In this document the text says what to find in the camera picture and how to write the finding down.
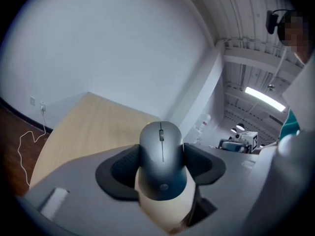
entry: white cable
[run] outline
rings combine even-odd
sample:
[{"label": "white cable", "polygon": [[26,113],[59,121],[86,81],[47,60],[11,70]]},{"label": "white cable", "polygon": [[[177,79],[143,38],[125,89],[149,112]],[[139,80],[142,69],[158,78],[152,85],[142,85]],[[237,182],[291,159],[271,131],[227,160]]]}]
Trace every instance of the white cable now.
[{"label": "white cable", "polygon": [[28,182],[28,174],[27,174],[25,168],[24,168],[23,165],[22,165],[22,156],[21,156],[21,153],[20,153],[20,147],[21,147],[21,143],[22,143],[22,142],[21,142],[21,138],[22,138],[23,136],[25,136],[27,133],[31,133],[31,135],[33,136],[33,141],[34,141],[34,143],[36,143],[40,137],[46,135],[46,128],[45,128],[45,126],[46,126],[46,121],[45,121],[45,117],[44,117],[44,111],[43,111],[42,109],[41,109],[41,115],[43,116],[43,119],[44,119],[44,124],[43,124],[43,126],[44,126],[44,131],[45,131],[44,134],[40,135],[36,140],[35,140],[35,136],[34,136],[34,134],[33,134],[33,131],[28,131],[28,132],[26,132],[24,135],[20,136],[20,145],[19,145],[19,147],[18,147],[18,153],[19,153],[19,155],[20,155],[20,165],[21,165],[22,169],[23,169],[24,172],[25,172],[26,183],[28,184],[28,186],[30,185],[29,182]]}]

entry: gray computer mouse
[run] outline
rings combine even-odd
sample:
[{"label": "gray computer mouse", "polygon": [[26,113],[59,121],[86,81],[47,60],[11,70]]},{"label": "gray computer mouse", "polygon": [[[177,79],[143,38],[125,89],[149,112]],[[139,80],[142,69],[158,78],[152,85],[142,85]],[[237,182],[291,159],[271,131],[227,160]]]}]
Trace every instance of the gray computer mouse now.
[{"label": "gray computer mouse", "polygon": [[176,198],[187,183],[183,138],[179,128],[168,121],[146,125],[140,134],[139,187],[153,200]]}]

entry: wooden table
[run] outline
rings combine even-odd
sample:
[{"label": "wooden table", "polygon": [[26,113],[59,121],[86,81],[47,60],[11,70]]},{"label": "wooden table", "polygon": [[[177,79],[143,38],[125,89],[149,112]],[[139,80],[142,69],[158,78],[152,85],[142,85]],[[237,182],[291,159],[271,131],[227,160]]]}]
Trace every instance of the wooden table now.
[{"label": "wooden table", "polygon": [[30,188],[72,159],[138,144],[143,127],[158,120],[88,92],[49,136],[35,165]]}]

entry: baseboard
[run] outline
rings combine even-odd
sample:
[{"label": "baseboard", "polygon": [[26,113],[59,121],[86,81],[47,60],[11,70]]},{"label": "baseboard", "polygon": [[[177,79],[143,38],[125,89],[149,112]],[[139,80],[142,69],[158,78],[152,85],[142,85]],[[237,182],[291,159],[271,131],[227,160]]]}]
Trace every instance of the baseboard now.
[{"label": "baseboard", "polygon": [[[13,108],[11,105],[9,105],[5,100],[3,100],[0,97],[0,104],[2,104],[6,109],[8,109],[10,112],[12,112],[13,114],[15,114],[17,117],[19,117],[20,119],[22,119],[23,121],[26,121],[28,124],[44,131],[44,126],[43,124],[34,121],[33,119],[25,116],[24,114],[22,114],[21,112],[17,111],[15,108]],[[47,126],[45,126],[46,132],[51,134],[51,132],[53,132],[52,128],[49,128]]]}]

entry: power outlet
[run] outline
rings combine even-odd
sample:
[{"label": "power outlet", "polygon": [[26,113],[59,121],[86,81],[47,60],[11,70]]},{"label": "power outlet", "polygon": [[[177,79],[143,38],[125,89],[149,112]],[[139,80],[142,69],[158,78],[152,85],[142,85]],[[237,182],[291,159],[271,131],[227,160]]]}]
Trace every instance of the power outlet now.
[{"label": "power outlet", "polygon": [[46,111],[45,102],[43,102],[43,101],[40,102],[40,109],[43,110],[44,112]]},{"label": "power outlet", "polygon": [[30,104],[35,106],[35,98],[33,96],[30,96]]}]

